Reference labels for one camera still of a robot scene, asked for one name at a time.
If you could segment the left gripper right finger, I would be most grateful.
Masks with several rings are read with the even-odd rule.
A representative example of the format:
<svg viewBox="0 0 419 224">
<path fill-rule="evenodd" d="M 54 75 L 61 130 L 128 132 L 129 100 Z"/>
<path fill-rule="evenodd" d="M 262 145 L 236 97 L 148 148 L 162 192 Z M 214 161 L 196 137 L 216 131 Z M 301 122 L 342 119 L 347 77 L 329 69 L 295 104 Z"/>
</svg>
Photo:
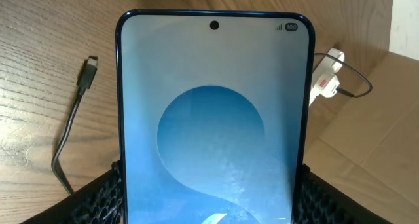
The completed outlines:
<svg viewBox="0 0 419 224">
<path fill-rule="evenodd" d="M 389 221 L 302 167 L 301 191 L 295 206 L 296 224 L 390 224 Z"/>
</svg>

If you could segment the blue Samsung Galaxy smartphone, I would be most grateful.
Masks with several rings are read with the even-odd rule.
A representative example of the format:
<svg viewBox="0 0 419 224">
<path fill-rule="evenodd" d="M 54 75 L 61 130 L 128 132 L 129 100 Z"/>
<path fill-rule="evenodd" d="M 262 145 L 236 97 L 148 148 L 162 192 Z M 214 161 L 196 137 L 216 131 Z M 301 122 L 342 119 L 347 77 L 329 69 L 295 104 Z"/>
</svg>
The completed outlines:
<svg viewBox="0 0 419 224">
<path fill-rule="evenodd" d="M 295 223 L 315 31 L 293 12 L 116 26 L 125 223 Z"/>
</svg>

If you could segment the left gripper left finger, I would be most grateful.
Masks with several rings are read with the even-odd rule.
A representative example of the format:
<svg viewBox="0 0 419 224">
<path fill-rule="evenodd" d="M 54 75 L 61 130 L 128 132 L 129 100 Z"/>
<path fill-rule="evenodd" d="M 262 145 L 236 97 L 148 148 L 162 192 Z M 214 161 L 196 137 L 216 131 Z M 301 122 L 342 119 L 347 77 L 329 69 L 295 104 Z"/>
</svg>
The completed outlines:
<svg viewBox="0 0 419 224">
<path fill-rule="evenodd" d="M 23 224 L 118 224 L 122 211 L 120 162 L 116 161 L 108 172 Z"/>
</svg>

